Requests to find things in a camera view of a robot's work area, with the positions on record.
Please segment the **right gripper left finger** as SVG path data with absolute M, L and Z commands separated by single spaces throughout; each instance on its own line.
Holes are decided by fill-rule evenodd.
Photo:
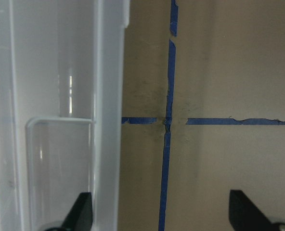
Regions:
M 92 194 L 91 192 L 82 192 L 61 224 L 61 230 L 90 231 L 92 224 Z

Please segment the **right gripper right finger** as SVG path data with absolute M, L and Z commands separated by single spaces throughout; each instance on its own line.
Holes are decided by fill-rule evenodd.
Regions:
M 229 222 L 234 231 L 276 231 L 277 225 L 242 190 L 230 190 Z

